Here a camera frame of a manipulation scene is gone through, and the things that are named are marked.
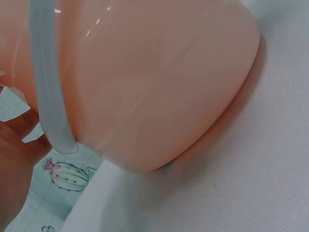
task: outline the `human hand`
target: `human hand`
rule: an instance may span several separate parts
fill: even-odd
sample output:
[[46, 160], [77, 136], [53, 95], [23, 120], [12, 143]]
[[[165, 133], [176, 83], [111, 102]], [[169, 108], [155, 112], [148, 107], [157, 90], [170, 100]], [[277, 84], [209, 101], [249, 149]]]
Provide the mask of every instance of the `human hand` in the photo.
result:
[[22, 141], [38, 123], [33, 110], [0, 122], [0, 232], [23, 207], [34, 165], [51, 150], [44, 135], [29, 143]]

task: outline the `white textured surface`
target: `white textured surface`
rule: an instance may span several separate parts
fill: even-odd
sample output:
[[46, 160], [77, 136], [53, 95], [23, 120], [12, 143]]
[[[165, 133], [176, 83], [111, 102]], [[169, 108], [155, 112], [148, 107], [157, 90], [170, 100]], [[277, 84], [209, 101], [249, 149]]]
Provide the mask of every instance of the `white textured surface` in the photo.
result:
[[155, 173], [104, 162], [63, 232], [309, 231], [309, 1], [244, 2], [265, 39], [224, 117]]

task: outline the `grid pattern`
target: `grid pattern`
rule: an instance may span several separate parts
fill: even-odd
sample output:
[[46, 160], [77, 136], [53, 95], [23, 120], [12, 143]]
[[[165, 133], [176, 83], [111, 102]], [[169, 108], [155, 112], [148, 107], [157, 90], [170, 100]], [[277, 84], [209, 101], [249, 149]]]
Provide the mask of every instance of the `grid pattern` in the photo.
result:
[[[2, 91], [0, 95], [1, 121], [14, 118], [28, 109], [29, 107], [9, 89], [5, 88]], [[42, 134], [42, 129], [38, 125], [24, 141], [34, 140]], [[87, 167], [97, 169], [102, 162], [99, 156], [83, 145], [78, 145], [78, 152], [69, 156], [60, 155], [52, 150], [35, 166], [26, 203], [5, 232], [41, 232], [44, 226], [52, 226], [55, 232], [58, 232], [79, 198], [80, 191], [61, 189], [53, 183], [51, 171], [43, 170], [42, 167], [46, 158], [52, 158], [54, 164], [65, 162], [82, 170], [86, 170]]]

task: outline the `cactus illustration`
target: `cactus illustration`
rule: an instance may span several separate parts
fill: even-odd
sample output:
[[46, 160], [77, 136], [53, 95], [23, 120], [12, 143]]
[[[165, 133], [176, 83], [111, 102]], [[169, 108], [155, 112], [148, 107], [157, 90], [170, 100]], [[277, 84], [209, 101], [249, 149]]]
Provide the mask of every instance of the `cactus illustration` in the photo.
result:
[[46, 159], [44, 170], [51, 170], [52, 181], [60, 188], [73, 191], [82, 191], [93, 177], [96, 169], [86, 168], [84, 171], [75, 165], [58, 162], [53, 164], [52, 158]]

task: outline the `white cloth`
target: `white cloth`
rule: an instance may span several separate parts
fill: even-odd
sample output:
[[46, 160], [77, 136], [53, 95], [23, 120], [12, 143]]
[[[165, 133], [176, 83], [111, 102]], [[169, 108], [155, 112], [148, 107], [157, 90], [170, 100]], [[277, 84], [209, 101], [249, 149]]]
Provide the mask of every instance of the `white cloth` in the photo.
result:
[[223, 118], [157, 172], [103, 162], [62, 232], [309, 231], [309, 1], [244, 3], [265, 39]]

